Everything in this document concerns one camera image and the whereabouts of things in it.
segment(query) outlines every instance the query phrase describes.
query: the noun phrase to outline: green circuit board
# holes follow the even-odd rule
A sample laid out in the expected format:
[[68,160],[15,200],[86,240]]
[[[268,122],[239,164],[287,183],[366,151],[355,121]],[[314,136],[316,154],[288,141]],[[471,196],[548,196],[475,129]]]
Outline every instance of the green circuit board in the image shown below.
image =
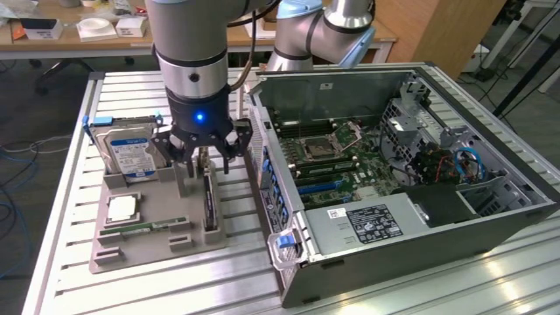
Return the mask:
[[300,194],[306,209],[387,196],[400,187],[371,136],[354,123],[336,125],[326,135],[280,138],[298,188],[338,183],[336,189]]

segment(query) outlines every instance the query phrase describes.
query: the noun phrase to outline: white box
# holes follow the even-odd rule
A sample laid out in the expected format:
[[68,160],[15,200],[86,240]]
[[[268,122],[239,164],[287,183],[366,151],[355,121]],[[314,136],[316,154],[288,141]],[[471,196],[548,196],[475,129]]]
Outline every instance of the white box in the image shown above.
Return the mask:
[[[83,23],[87,20],[98,20],[107,23],[106,25],[103,25],[102,28],[96,30],[88,30],[84,27],[80,27],[80,23]],[[116,35],[115,27],[111,23],[108,23],[107,20],[99,19],[99,18],[90,18],[90,19],[83,20],[80,23],[76,24],[76,28],[78,28],[78,34],[80,35],[82,42],[103,41],[104,39],[119,38],[119,36]]]
[[487,47],[478,45],[463,72],[475,72],[480,67],[480,61],[484,61],[484,58],[487,58],[490,52],[491,51],[487,49]]
[[24,31],[30,39],[59,39],[63,34],[63,29],[63,23],[60,20],[56,20],[56,24],[51,29],[24,28]]
[[123,18],[116,24],[116,33],[120,37],[144,37],[147,23],[144,18]]

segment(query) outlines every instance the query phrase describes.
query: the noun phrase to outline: aluminum extrusion table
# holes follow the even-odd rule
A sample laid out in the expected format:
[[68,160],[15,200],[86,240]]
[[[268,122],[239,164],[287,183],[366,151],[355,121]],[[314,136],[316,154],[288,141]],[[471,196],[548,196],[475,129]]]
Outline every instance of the aluminum extrusion table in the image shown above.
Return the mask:
[[[560,189],[559,173],[531,161],[532,149],[475,99],[434,67],[428,73],[462,100]],[[239,70],[231,71],[235,81]],[[243,161],[218,172],[227,248],[190,257],[91,274],[94,226],[103,162],[82,128],[82,116],[134,117],[155,113],[170,122],[159,72],[94,73],[86,90],[66,168],[34,273],[24,314],[560,314],[560,215],[522,230],[484,255],[291,309],[280,307],[279,288],[262,235]],[[448,125],[454,111],[435,102]],[[232,114],[236,96],[231,96]],[[220,158],[214,159],[222,166]]]

